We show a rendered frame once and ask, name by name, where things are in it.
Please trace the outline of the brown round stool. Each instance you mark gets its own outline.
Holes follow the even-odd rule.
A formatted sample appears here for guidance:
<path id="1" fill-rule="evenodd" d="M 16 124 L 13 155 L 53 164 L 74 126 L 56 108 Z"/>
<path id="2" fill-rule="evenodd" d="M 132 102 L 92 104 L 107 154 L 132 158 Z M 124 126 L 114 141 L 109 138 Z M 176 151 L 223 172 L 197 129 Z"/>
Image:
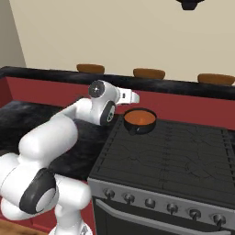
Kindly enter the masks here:
<path id="1" fill-rule="evenodd" d="M 133 75 L 139 78 L 162 80 L 165 77 L 165 71 L 157 69 L 135 68 L 133 70 Z"/>
<path id="2" fill-rule="evenodd" d="M 105 67 L 99 64 L 79 63 L 76 68 L 79 73 L 105 73 Z"/>
<path id="3" fill-rule="evenodd" d="M 234 76 L 217 73 L 201 73 L 197 76 L 197 80 L 203 84 L 233 85 L 235 83 Z"/>

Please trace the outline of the black saucepan with orange marinade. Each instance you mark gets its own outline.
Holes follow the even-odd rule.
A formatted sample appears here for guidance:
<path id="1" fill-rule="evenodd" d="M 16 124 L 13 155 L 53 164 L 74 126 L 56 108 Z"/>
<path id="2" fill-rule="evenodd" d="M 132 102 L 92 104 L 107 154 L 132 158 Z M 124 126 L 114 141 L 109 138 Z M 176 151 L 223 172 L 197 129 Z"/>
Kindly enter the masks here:
<path id="1" fill-rule="evenodd" d="M 124 114 L 124 127 L 130 135 L 148 134 L 155 128 L 156 114 L 143 107 L 129 109 Z"/>

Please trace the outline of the black and grey stove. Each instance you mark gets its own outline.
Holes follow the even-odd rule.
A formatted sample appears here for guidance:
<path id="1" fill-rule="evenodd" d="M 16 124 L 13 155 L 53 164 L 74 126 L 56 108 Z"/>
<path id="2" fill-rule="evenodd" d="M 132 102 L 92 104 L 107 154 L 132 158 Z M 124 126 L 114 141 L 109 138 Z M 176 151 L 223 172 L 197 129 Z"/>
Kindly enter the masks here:
<path id="1" fill-rule="evenodd" d="M 159 120 L 145 135 L 130 135 L 121 120 L 112 129 L 89 174 L 93 198 L 128 204 L 126 193 L 135 196 L 131 206 L 217 226 L 216 214 L 226 223 L 219 228 L 235 230 L 235 153 L 229 132 L 210 126 Z M 112 189 L 108 199 L 104 190 Z M 155 201 L 155 208 L 145 200 Z M 171 214 L 167 205 L 178 211 Z"/>

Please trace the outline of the black ceiling lamp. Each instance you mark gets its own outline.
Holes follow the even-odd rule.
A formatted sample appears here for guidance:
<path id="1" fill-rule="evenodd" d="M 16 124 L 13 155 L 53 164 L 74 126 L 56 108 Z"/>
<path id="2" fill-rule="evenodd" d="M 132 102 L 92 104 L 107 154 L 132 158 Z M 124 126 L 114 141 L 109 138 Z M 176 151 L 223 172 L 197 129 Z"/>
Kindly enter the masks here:
<path id="1" fill-rule="evenodd" d="M 196 9 L 197 5 L 204 0 L 176 0 L 181 4 L 184 11 L 193 11 Z"/>

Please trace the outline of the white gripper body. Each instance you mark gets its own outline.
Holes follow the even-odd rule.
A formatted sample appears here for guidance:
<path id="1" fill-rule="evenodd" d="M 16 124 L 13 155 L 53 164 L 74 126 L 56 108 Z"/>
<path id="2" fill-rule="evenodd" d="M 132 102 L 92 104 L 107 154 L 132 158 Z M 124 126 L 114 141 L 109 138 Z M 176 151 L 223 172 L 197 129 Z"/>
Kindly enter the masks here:
<path id="1" fill-rule="evenodd" d="M 140 96 L 135 92 L 131 92 L 130 103 L 131 104 L 138 104 L 139 101 L 140 101 Z"/>

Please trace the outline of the black oven door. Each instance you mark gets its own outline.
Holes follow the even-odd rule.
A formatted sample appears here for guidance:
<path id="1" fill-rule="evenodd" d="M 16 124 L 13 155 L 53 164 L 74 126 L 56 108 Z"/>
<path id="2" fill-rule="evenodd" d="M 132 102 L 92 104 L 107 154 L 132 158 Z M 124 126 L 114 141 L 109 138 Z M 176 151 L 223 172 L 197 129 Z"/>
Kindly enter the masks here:
<path id="1" fill-rule="evenodd" d="M 136 223 L 128 222 L 119 218 L 115 218 L 107 214 L 103 209 L 95 203 L 97 199 L 106 203 L 110 207 L 129 213 L 131 215 L 149 218 L 160 222 L 176 225 L 179 227 L 194 229 L 204 232 L 228 230 L 231 235 L 235 235 L 234 229 L 219 228 L 215 225 L 209 225 L 203 222 L 194 221 L 188 218 L 179 218 L 175 215 L 156 212 L 154 210 L 135 207 L 125 203 L 114 202 L 112 200 L 93 198 L 93 209 L 95 216 L 95 231 L 96 235 L 175 235 L 174 233 L 153 229 L 146 226 L 141 226 Z"/>

